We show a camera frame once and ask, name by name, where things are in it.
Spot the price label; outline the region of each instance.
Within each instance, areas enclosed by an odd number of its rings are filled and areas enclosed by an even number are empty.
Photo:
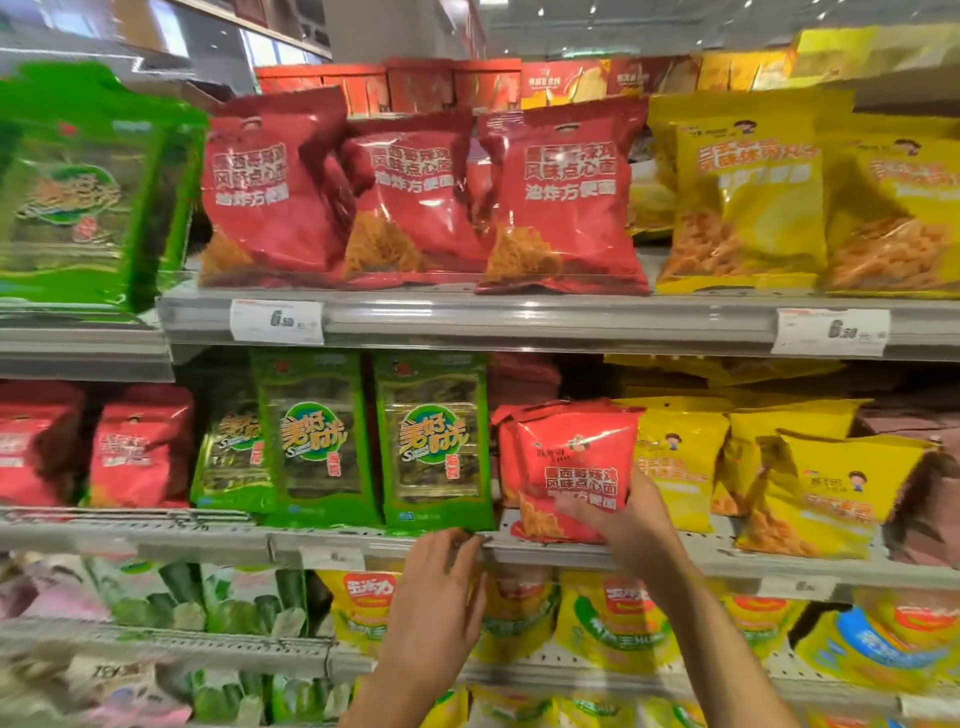
[[[303,546],[300,559],[305,569],[366,571],[363,551],[351,546]]]
[[[832,576],[764,576],[756,595],[768,599],[829,601],[836,589]]]
[[[772,353],[787,356],[883,356],[887,308],[780,308]]]
[[[324,345],[324,305],[317,301],[230,302],[234,341],[254,344]]]

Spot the store shelf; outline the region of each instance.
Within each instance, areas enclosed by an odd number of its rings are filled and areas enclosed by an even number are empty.
[[[234,343],[232,299],[324,304],[328,346],[441,350],[769,355],[781,307],[890,308],[885,358],[960,361],[960,303],[777,296],[482,296],[465,286],[393,291],[201,289],[157,311],[170,340]]]

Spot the green seaweed package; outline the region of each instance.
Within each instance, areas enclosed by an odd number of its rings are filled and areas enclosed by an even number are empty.
[[[271,522],[333,528],[382,524],[373,496],[360,354],[256,350],[264,454],[277,486]]]
[[[204,630],[206,613],[196,564],[85,556],[84,565],[117,624]]]
[[[387,527],[496,528],[486,356],[392,352],[374,370]]]
[[[228,377],[217,390],[190,499],[198,508],[273,513],[276,494],[263,463],[260,410],[252,385]]]
[[[302,637],[307,632],[303,571],[203,564],[206,631]]]
[[[274,725],[313,725],[325,722],[328,681],[274,675],[271,706]]]
[[[214,725],[266,724],[266,678],[255,672],[199,669],[190,673],[193,719]]]

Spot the ceiling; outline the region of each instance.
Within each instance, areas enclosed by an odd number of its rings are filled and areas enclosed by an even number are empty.
[[[751,50],[786,44],[804,28],[960,21],[958,0],[474,1],[487,34],[488,58]]]

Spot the human hand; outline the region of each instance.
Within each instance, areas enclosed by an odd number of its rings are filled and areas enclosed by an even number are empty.
[[[481,574],[471,593],[470,574],[482,545],[482,538],[468,538],[459,528],[423,534],[410,548],[396,585],[374,674],[387,675],[430,706],[456,681],[480,639],[487,575]]]

